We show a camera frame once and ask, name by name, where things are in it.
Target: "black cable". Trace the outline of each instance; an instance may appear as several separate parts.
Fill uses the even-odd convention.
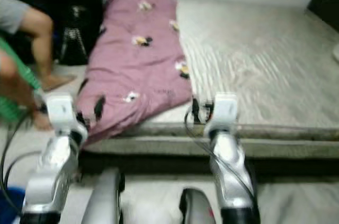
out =
[[[222,166],[224,166],[227,170],[229,170],[233,175],[234,178],[239,182],[239,184],[244,188],[244,190],[246,191],[246,193],[248,194],[249,198],[251,199],[251,201],[256,204],[256,199],[255,196],[253,195],[251,189],[246,185],[246,183],[243,181],[243,179],[241,178],[241,176],[238,174],[238,172],[236,172],[230,165],[228,165],[226,162],[224,162],[223,160],[221,160],[209,147],[207,147],[204,142],[200,141],[199,139],[197,139],[197,137],[194,135],[194,133],[192,132],[192,130],[188,127],[187,124],[187,119],[188,119],[188,115],[190,114],[190,110],[191,107],[189,107],[189,109],[187,110],[186,114],[185,114],[185,118],[184,118],[184,124],[185,124],[185,128],[186,128],[186,132],[187,134],[190,136],[191,139],[193,139],[193,142],[195,142],[200,148],[202,148],[204,151],[206,151],[211,157],[213,157],[219,164],[221,164]]]
[[[11,142],[17,132],[17,130],[19,129],[19,127],[21,126],[21,124],[23,123],[23,121],[28,117],[29,113],[27,112],[26,114],[24,114],[19,122],[16,124],[14,130],[11,133],[10,128],[8,128],[8,132],[7,132],[7,138],[6,138],[6,143],[5,143],[5,147],[1,156],[1,162],[0,162],[0,189],[2,190],[3,196],[6,199],[6,201],[8,202],[8,204],[16,211],[18,216],[22,216],[21,210],[18,209],[18,207],[16,207],[16,205],[14,204],[14,202],[12,201],[11,197],[9,196],[7,189],[5,187],[5,183],[4,183],[4,166],[5,166],[5,158],[6,158],[6,154],[7,151],[11,145]]]
[[[41,152],[40,151],[31,151],[29,153],[25,153],[25,154],[22,154],[22,155],[19,155],[17,156],[12,162],[11,164],[9,165],[7,171],[6,171],[6,175],[5,175],[5,179],[4,179],[4,184],[5,184],[5,188],[8,190],[8,179],[10,177],[10,174],[11,174],[11,171],[14,167],[14,165],[21,161],[22,159],[24,158],[27,158],[27,157],[30,157],[30,156],[34,156],[34,155],[39,155]]]

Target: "white mattress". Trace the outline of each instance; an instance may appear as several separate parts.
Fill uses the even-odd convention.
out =
[[[332,50],[339,35],[319,18],[288,8],[185,0],[177,17],[200,100],[233,91],[240,123],[338,127],[339,64]],[[188,105],[140,126],[182,123]]]

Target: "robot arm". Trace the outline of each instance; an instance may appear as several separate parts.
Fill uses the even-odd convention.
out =
[[[233,134],[237,120],[237,97],[218,93],[204,134],[211,139],[211,170],[223,223],[259,224],[253,179],[245,165],[245,153]]]
[[[45,102],[56,136],[48,142],[28,182],[21,224],[59,223],[79,150],[88,136],[69,94],[51,94]]]

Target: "pink sleeping bag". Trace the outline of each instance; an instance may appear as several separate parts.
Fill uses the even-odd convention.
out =
[[[173,27],[176,0],[108,0],[103,33],[77,101],[84,116],[105,96],[89,143],[114,136],[192,96],[185,56]]]

